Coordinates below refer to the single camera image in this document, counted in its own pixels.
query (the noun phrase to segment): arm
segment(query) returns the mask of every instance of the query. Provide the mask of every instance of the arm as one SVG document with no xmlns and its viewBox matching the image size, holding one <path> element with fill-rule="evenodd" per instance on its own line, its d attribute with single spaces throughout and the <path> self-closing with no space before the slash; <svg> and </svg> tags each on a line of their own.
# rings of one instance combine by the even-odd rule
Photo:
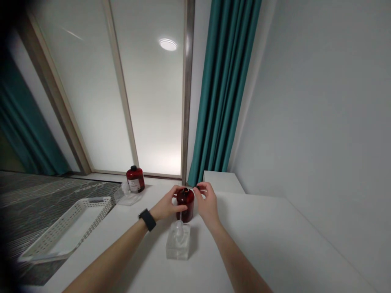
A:
<svg viewBox="0 0 391 293">
<path fill-rule="evenodd" d="M 217 213 L 217 198 L 211 184 L 201 182 L 197 186 L 201 190 L 193 190 L 198 202 L 198 212 L 216 242 L 235 292 L 272 292 L 221 224 Z"/>
<path fill-rule="evenodd" d="M 183 189 L 175 185 L 149 212 L 156 222 L 187 206 L 174 206 L 172 197 Z M 138 220 L 116 242 L 90 264 L 63 293 L 108 292 L 119 279 L 126 264 L 132 258 L 148 229 L 143 219 Z"/>
</svg>

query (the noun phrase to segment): ceiling light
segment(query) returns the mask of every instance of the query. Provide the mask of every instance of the ceiling light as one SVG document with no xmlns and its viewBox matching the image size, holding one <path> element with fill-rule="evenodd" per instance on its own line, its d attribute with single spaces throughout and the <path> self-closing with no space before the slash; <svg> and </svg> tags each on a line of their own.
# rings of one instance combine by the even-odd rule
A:
<svg viewBox="0 0 391 293">
<path fill-rule="evenodd" d="M 174 41 L 170 39 L 160 39 L 159 44 L 163 49 L 167 51 L 175 51 L 178 46 Z"/>
</svg>

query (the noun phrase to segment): white plastic basket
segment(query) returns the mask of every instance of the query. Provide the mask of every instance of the white plastic basket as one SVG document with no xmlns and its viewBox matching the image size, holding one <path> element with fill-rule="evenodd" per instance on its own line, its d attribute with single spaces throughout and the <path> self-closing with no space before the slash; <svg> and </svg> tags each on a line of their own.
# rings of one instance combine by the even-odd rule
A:
<svg viewBox="0 0 391 293">
<path fill-rule="evenodd" d="M 42 263 L 68 258 L 111 209 L 111 197 L 78 200 L 22 255 L 19 262 Z"/>
</svg>

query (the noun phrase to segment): left hand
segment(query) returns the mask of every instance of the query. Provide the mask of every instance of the left hand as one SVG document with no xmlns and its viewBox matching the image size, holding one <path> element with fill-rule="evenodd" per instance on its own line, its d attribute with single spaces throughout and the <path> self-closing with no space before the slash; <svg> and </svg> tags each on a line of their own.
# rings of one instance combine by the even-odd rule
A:
<svg viewBox="0 0 391 293">
<path fill-rule="evenodd" d="M 178 191 L 184 188 L 185 186 L 174 185 L 173 188 L 171 188 L 171 190 L 149 211 L 156 222 L 167 218 L 173 213 L 187 210 L 186 205 L 174 206 L 172 204 L 174 194 L 177 194 Z"/>
</svg>

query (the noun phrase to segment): bottle label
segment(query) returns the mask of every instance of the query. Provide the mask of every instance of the bottle label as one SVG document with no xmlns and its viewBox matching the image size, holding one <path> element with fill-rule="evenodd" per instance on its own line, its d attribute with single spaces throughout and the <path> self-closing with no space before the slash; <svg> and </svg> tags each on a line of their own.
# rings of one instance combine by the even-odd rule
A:
<svg viewBox="0 0 391 293">
<path fill-rule="evenodd" d="M 138 179 L 128 180 L 130 191 L 138 191 L 140 189 L 140 181 Z"/>
</svg>

